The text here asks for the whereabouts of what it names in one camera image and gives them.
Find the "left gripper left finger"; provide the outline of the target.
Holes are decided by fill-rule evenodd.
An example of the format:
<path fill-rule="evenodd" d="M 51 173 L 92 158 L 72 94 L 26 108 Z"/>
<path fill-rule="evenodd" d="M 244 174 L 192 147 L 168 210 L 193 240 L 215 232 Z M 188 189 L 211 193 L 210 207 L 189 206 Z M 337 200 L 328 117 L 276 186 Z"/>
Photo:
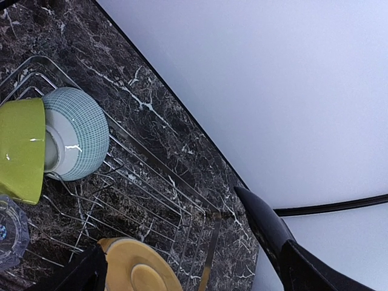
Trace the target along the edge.
<path fill-rule="evenodd" d="M 33 290 L 105 290 L 107 267 L 102 247 L 94 244 Z"/>

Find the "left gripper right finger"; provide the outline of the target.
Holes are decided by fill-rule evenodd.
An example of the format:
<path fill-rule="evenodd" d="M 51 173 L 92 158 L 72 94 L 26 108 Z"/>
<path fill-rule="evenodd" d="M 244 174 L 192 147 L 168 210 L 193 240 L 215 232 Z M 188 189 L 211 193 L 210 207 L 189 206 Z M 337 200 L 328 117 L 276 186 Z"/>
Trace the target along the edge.
<path fill-rule="evenodd" d="M 283 219 L 260 197 L 242 187 L 234 190 L 284 290 L 371 289 L 337 272 L 299 245 Z"/>

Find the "yellow polka dot plate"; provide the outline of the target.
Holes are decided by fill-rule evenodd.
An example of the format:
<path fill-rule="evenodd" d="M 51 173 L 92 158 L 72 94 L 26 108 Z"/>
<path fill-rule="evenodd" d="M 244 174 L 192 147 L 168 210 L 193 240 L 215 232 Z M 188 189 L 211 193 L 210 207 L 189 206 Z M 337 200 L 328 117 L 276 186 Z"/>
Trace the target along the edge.
<path fill-rule="evenodd" d="M 107 261 L 106 290 L 182 290 L 167 262 L 143 242 L 130 238 L 98 241 Z"/>

